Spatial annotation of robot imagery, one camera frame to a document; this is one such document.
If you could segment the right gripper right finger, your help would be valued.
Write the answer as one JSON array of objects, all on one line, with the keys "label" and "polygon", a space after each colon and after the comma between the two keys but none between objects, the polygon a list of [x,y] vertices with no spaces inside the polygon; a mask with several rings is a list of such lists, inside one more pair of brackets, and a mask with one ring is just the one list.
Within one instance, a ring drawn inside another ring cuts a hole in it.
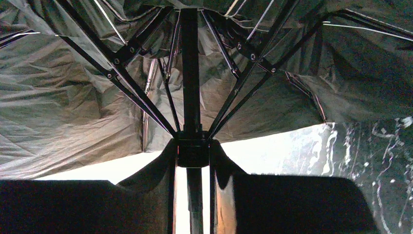
[{"label": "right gripper right finger", "polygon": [[212,234],[378,234],[357,185],[342,177],[253,175],[209,144]]}]

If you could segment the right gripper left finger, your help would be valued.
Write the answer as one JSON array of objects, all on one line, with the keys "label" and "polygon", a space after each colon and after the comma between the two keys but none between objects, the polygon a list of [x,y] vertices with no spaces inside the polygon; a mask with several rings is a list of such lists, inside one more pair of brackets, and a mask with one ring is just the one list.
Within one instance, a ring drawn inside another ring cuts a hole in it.
[{"label": "right gripper left finger", "polygon": [[3,234],[172,234],[177,141],[128,178],[2,180]]}]

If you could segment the beige and black folding umbrella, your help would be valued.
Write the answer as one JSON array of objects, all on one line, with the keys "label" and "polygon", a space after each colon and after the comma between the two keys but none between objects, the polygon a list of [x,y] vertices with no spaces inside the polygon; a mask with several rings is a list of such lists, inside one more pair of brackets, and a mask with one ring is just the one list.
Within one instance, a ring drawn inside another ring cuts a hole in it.
[{"label": "beige and black folding umbrella", "polygon": [[413,231],[410,0],[3,0],[0,181],[128,178],[170,140],[189,228],[209,144],[253,175],[342,177]]}]

